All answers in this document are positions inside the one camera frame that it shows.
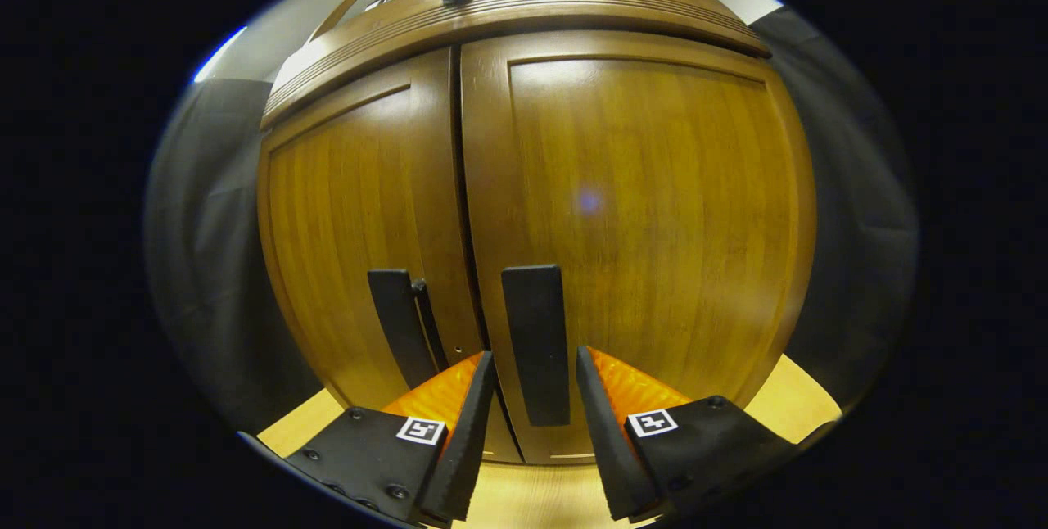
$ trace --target wooden cabinet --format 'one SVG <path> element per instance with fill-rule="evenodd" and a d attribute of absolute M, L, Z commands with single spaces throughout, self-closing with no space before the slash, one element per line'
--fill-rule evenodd
<path fill-rule="evenodd" d="M 451 365 L 482 351 L 456 178 L 449 48 L 330 93 L 265 138 L 259 222 L 299 347 L 344 406 L 381 409 L 408 387 L 378 323 L 371 268 L 427 282 Z M 485 450 L 520 461 L 493 405 Z"/>
<path fill-rule="evenodd" d="M 745 406 L 815 236 L 801 124 L 761 56 L 716 0 L 393 0 L 308 43 L 267 103 L 259 216 L 325 387 L 372 409 L 407 392 L 367 280 L 407 268 L 450 363 L 494 353 L 509 421 L 493 404 L 486 459 L 593 461 L 581 345 Z M 564 424 L 532 424 L 521 390 L 502 272 L 527 265 L 561 270 Z"/>
<path fill-rule="evenodd" d="M 814 230 L 774 73 L 674 38 L 561 31 L 466 44 L 462 85 L 477 274 L 525 460 L 592 446 L 573 358 L 570 424 L 528 421 L 500 279 L 516 265 L 560 265 L 571 349 L 745 405 L 789 337 Z"/>

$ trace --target black door handle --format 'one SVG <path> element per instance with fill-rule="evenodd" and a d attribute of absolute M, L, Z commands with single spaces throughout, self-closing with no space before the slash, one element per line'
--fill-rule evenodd
<path fill-rule="evenodd" d="M 571 424 L 561 267 L 505 268 L 502 294 L 528 420 L 534 426 Z"/>
<path fill-rule="evenodd" d="M 378 324 L 408 388 L 418 388 L 447 369 L 425 280 L 413 283 L 407 268 L 372 268 L 368 286 Z"/>

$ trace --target wooden door panel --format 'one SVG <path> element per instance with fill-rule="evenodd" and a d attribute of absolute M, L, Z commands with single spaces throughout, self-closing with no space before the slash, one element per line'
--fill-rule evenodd
<path fill-rule="evenodd" d="M 764 62 L 620 31 L 463 47 L 474 249 L 507 409 L 528 463 L 592 447 L 574 384 L 590 345 L 694 398 L 742 406 L 792 331 L 814 242 L 811 164 Z M 500 274 L 558 264 L 571 423 L 529 424 Z"/>
<path fill-rule="evenodd" d="M 409 390 L 378 322 L 371 268 L 425 280 L 450 365 L 484 350 L 463 249 L 451 60 L 438 50 L 353 82 L 262 148 L 270 280 L 307 361 L 344 406 L 378 410 Z M 485 449 L 519 461 L 497 404 L 492 415 Z"/>

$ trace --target cabinet top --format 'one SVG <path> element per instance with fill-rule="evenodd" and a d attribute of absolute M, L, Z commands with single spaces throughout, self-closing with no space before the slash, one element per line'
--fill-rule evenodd
<path fill-rule="evenodd" d="M 676 36 L 767 59 L 769 50 L 718 0 L 391 0 L 316 37 L 281 66 L 261 127 L 397 60 L 506 34 L 619 29 Z"/>

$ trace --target wooden floor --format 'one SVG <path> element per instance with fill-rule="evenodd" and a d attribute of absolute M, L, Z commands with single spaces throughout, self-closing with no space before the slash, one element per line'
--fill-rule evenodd
<path fill-rule="evenodd" d="M 840 417 L 840 409 L 808 373 L 785 354 L 746 413 L 791 443 Z M 343 413 L 327 390 L 259 433 L 259 440 L 284 458 Z M 642 527 L 652 519 L 614 522 L 595 465 L 532 466 L 483 462 L 468 517 L 456 527 L 612 528 Z"/>

